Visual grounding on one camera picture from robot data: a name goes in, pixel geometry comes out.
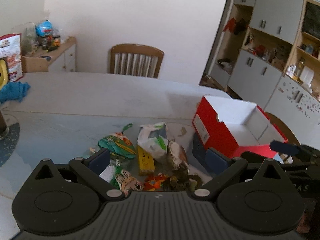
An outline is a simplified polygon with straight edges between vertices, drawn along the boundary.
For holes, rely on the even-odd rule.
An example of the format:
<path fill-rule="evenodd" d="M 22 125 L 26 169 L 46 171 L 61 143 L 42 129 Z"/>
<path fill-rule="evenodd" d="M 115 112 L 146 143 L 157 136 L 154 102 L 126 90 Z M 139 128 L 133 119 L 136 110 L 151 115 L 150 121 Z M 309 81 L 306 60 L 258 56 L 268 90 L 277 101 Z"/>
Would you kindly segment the blue round toy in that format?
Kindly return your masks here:
<path fill-rule="evenodd" d="M 48 35 L 52 35 L 53 26 L 50 21 L 45 20 L 36 25 L 36 34 L 39 37 L 46 37 Z"/>

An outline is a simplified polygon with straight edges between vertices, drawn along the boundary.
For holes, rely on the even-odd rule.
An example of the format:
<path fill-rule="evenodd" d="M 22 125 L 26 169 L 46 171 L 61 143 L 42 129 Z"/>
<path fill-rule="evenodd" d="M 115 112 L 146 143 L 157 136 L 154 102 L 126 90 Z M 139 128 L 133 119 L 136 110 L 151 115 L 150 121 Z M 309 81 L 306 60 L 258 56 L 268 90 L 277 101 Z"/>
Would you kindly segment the white green plastic bag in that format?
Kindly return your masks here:
<path fill-rule="evenodd" d="M 138 146 L 151 154 L 153 159 L 159 163 L 167 161 L 167 127 L 164 122 L 156 124 L 141 125 L 137 139 Z"/>

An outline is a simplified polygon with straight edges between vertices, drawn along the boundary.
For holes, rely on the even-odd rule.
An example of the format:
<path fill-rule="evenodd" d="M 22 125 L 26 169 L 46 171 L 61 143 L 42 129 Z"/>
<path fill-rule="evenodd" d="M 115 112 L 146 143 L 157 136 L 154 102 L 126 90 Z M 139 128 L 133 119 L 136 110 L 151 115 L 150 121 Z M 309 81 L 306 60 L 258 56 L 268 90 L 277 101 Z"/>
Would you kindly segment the white wooden wall cabinet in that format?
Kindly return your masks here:
<path fill-rule="evenodd" d="M 296 74 L 319 62 L 302 51 L 306 0 L 233 0 L 209 74 L 219 86 L 253 101 L 297 133 L 319 128 L 319 101 Z"/>

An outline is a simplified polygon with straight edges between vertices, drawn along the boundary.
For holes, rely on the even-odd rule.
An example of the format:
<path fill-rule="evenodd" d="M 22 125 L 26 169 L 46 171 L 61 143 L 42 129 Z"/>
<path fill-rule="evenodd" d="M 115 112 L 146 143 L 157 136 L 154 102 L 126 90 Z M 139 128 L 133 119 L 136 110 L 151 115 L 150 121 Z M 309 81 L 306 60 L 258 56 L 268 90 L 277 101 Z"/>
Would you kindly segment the red orange flower toy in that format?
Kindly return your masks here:
<path fill-rule="evenodd" d="M 166 174 L 150 174 L 144 180 L 144 191 L 159 191 L 163 188 L 163 183 L 169 179 Z"/>

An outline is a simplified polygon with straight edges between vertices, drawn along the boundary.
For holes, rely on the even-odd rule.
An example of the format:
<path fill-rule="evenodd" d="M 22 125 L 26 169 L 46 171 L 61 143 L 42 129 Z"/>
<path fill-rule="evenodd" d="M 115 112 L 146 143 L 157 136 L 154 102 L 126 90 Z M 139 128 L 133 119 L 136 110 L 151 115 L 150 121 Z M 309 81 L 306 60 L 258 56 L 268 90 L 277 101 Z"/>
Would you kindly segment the red white snack bag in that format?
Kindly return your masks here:
<path fill-rule="evenodd" d="M 21 34 L 1 36 L 1 59 L 6 62 L 9 82 L 16 82 L 23 77 Z"/>

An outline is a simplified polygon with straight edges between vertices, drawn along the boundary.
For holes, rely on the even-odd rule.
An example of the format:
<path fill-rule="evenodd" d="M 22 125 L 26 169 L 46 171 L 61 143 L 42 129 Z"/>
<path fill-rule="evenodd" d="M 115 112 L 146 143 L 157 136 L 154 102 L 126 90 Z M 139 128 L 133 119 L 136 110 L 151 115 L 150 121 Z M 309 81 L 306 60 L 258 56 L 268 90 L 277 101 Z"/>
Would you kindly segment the wooden white sideboard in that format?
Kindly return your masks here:
<path fill-rule="evenodd" d="M 21 56 L 24 73 L 75 71 L 76 38 L 69 37 L 56 50 L 38 49 L 34 54 Z"/>

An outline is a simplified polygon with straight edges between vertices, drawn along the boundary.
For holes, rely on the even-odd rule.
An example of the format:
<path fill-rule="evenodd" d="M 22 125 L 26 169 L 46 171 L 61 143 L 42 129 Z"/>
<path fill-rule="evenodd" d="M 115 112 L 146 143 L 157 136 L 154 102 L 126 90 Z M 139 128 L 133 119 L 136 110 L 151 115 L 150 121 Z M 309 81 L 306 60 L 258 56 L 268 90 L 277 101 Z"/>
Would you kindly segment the green patterned pouch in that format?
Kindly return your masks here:
<path fill-rule="evenodd" d="M 127 124 L 121 132 L 115 132 L 107 135 L 98 141 L 100 149 L 106 148 L 116 157 L 122 157 L 126 160 L 133 160 L 136 157 L 136 148 L 131 140 L 124 135 L 124 132 L 132 127 L 133 124 Z"/>

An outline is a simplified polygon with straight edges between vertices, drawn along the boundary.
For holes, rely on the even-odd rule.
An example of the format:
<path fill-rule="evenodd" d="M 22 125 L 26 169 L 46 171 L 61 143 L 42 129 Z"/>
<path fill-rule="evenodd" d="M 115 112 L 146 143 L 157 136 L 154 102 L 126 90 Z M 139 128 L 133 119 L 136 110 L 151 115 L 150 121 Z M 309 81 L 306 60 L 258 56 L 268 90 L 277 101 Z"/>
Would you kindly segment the red white cardboard box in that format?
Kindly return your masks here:
<path fill-rule="evenodd" d="M 239 157 L 251 151 L 267 158 L 276 152 L 269 144 L 287 143 L 284 133 L 256 103 L 217 96 L 203 96 L 193 118 L 193 127 L 204 149 Z"/>

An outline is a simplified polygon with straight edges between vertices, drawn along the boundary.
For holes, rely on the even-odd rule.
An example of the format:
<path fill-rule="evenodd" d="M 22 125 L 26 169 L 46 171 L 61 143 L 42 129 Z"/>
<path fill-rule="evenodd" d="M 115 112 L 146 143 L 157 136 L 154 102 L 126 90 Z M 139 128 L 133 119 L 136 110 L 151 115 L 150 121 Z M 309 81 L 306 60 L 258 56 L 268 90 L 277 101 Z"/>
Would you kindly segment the wooden chair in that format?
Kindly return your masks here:
<path fill-rule="evenodd" d="M 282 131 L 285 137 L 287 137 L 288 144 L 295 144 L 300 146 L 300 142 L 284 122 L 282 122 L 278 117 L 276 117 L 271 113 L 266 113 L 266 115 L 270 118 L 270 123 L 273 125 L 276 125 Z M 283 153 L 277 153 L 277 155 L 275 156 L 275 159 L 279 160 L 281 164 L 292 164 L 292 163 L 301 164 L 302 163 L 302 161 L 299 160 L 297 157 L 290 157 L 287 154 L 283 154 Z"/>
<path fill-rule="evenodd" d="M 157 79 L 165 53 L 155 47 L 124 43 L 110 50 L 110 74 Z"/>

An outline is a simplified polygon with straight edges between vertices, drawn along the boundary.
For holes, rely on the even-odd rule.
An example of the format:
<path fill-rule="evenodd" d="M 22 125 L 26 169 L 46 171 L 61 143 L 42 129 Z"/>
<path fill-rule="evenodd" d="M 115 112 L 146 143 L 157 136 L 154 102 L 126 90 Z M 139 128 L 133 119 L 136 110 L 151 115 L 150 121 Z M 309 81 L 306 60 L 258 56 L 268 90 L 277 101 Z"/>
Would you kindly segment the brown crinkled wrapper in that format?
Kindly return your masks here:
<path fill-rule="evenodd" d="M 168 143 L 167 159 L 173 170 L 182 168 L 189 170 L 189 162 L 184 148 L 174 141 Z"/>

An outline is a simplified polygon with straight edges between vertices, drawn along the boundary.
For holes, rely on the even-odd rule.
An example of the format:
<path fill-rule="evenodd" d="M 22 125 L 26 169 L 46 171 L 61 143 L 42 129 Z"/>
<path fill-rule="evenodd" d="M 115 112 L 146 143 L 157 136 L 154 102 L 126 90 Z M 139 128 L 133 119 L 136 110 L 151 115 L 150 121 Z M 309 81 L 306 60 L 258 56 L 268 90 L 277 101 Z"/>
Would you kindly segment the brown glass jar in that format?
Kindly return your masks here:
<path fill-rule="evenodd" d="M 8 115 L 0 113 L 0 140 L 3 140 L 9 134 L 9 121 L 10 118 Z"/>

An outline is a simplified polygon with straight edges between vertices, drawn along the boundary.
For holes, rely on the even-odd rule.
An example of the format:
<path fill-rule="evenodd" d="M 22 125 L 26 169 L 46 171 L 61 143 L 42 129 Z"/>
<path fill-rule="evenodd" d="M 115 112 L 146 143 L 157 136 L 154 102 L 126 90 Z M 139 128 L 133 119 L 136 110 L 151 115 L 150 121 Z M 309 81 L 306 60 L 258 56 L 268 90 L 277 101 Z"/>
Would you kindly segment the blue cloth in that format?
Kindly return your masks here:
<path fill-rule="evenodd" d="M 23 98 L 27 96 L 28 90 L 31 88 L 29 83 L 10 82 L 3 86 L 0 91 L 0 102 L 7 101 L 22 102 Z"/>

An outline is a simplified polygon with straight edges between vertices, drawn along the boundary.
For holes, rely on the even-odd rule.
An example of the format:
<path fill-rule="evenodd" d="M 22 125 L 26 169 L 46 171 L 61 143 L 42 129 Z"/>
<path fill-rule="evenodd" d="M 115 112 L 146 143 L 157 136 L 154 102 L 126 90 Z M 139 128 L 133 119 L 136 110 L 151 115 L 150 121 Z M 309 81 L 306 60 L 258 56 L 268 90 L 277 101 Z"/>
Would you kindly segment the beige bunny face plush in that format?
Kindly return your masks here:
<path fill-rule="evenodd" d="M 125 196 L 128 196 L 133 191 L 142 191 L 144 189 L 143 183 L 121 167 L 116 168 L 115 175 L 110 184 L 119 189 Z"/>

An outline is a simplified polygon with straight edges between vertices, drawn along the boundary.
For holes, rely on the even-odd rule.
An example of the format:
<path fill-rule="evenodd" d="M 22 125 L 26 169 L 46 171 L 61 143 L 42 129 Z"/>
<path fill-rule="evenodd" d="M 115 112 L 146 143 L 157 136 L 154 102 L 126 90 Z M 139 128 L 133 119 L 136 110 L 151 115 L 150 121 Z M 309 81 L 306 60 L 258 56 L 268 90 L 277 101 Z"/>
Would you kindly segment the yellow small box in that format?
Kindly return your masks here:
<path fill-rule="evenodd" d="M 153 157 L 140 146 L 137 146 L 137 159 L 139 174 L 141 176 L 152 174 L 155 171 Z"/>

